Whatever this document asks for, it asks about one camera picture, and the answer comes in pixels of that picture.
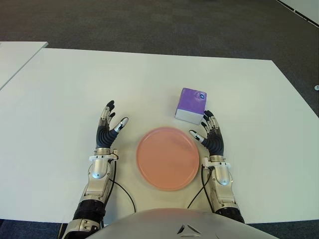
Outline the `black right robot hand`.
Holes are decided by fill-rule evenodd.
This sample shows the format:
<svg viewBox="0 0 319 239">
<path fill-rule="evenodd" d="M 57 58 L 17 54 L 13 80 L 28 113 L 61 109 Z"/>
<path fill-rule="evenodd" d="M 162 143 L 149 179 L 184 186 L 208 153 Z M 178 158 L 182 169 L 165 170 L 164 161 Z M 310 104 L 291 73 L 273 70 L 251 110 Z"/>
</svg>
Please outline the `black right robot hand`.
<svg viewBox="0 0 319 239">
<path fill-rule="evenodd" d="M 189 130 L 189 134 L 208 150 L 210 156 L 224 156 L 224 141 L 216 117 L 211 111 L 205 110 L 203 119 L 201 125 L 205 129 L 206 136 L 194 130 Z"/>
</svg>

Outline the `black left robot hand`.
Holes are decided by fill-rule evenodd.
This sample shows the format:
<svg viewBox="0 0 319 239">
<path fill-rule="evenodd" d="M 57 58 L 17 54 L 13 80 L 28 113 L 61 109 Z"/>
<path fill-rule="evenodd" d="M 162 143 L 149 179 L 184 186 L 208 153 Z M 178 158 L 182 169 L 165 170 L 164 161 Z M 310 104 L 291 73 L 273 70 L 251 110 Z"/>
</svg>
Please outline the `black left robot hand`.
<svg viewBox="0 0 319 239">
<path fill-rule="evenodd" d="M 122 118 L 114 128 L 110 128 L 110 122 L 116 114 L 112 112 L 114 108 L 115 102 L 111 100 L 102 111 L 96 133 L 96 148 L 110 148 L 119 132 L 129 121 L 128 117 Z"/>
</svg>

